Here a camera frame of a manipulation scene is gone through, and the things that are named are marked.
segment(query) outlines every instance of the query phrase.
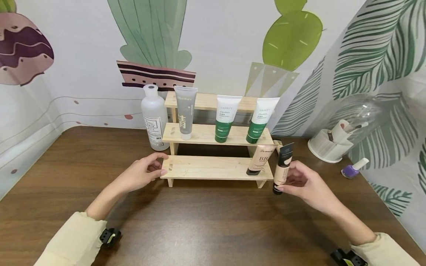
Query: white bottle cap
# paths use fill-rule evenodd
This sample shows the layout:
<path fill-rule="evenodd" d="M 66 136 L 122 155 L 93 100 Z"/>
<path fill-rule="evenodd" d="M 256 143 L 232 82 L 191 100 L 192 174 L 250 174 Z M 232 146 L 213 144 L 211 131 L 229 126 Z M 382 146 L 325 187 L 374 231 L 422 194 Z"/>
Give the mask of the white bottle cap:
<path fill-rule="evenodd" d="M 361 169 L 361 168 L 363 168 L 364 167 L 364 165 L 366 165 L 366 164 L 368 164 L 370 161 L 367 159 L 367 158 L 362 158 L 359 162 L 357 162 L 356 164 L 354 164 L 353 166 L 352 166 L 352 168 L 354 169 L 354 170 L 359 170 L 359 169 Z"/>
<path fill-rule="evenodd" d="M 189 140 L 191 138 L 192 138 L 192 132 L 189 133 L 189 134 L 183 134 L 183 133 L 181 133 L 181 139 L 183 139 L 183 140 Z"/>
<path fill-rule="evenodd" d="M 144 86 L 145 95 L 148 98 L 156 98 L 158 97 L 158 86 L 154 84 L 146 84 Z"/>

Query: white and green tube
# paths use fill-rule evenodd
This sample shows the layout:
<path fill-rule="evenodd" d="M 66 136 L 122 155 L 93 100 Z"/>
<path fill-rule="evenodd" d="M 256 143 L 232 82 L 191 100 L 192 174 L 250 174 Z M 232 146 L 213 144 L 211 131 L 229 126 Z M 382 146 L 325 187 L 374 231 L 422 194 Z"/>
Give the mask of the white and green tube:
<path fill-rule="evenodd" d="M 256 108 L 254 109 L 253 117 L 251 118 L 250 127 L 248 128 L 247 137 L 248 143 L 255 144 L 262 135 L 279 98 L 258 98 Z"/>
<path fill-rule="evenodd" d="M 215 141 L 224 143 L 228 138 L 232 122 L 237 114 L 242 96 L 217 96 Z"/>

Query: plastic bottle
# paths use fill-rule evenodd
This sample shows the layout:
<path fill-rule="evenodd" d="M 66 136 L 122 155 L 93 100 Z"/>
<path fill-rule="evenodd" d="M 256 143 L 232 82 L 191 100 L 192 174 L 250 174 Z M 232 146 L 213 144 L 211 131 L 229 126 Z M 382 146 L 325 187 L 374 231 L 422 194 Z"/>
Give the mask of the plastic bottle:
<path fill-rule="evenodd" d="M 360 173 L 360 169 L 363 168 L 364 165 L 368 164 L 368 162 L 369 160 L 367 158 L 363 158 L 356 164 L 348 165 L 347 167 L 343 168 L 341 173 L 346 178 L 353 178 L 354 176 Z"/>
<path fill-rule="evenodd" d="M 141 102 L 141 107 L 151 148 L 155 151 L 166 150 L 170 144 L 163 142 L 164 128 L 169 120 L 164 99 L 158 95 L 157 85 L 147 84 L 144 91 L 146 96 Z"/>

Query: brown tabletop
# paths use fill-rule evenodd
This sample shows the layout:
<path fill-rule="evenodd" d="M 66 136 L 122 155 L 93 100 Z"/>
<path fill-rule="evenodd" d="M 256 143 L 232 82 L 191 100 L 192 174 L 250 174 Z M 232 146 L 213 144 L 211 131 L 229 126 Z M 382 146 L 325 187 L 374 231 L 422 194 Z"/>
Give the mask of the brown tabletop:
<path fill-rule="evenodd" d="M 426 257 L 360 175 L 348 180 L 295 142 L 294 159 L 319 172 L 337 197 L 376 232 L 389 233 L 421 265 Z M 66 131 L 0 201 L 0 265 L 32 265 L 75 211 L 134 160 L 152 153 L 145 130 L 76 127 Z M 248 157 L 246 147 L 180 145 L 179 154 Z M 270 159 L 275 170 L 276 154 Z M 336 265 L 329 254 L 348 240 L 323 214 L 271 182 L 159 180 L 133 192 L 110 215 L 123 238 L 94 265 Z"/>

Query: black strap clip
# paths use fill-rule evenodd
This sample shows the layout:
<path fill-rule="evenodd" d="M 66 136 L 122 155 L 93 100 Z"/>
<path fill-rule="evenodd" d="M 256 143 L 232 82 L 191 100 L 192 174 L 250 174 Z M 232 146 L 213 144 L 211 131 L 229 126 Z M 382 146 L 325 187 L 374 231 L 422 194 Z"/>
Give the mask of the black strap clip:
<path fill-rule="evenodd" d="M 101 242 L 103 243 L 102 245 L 110 248 L 112 247 L 116 242 L 118 242 L 118 240 L 121 237 L 121 232 L 118 229 L 115 228 L 110 228 L 110 229 L 105 229 L 102 234 L 101 237 L 99 238 L 101 240 Z"/>
<path fill-rule="evenodd" d="M 342 249 L 338 249 L 333 251 L 330 256 L 339 266 L 368 266 L 366 261 L 352 250 L 345 253 Z"/>

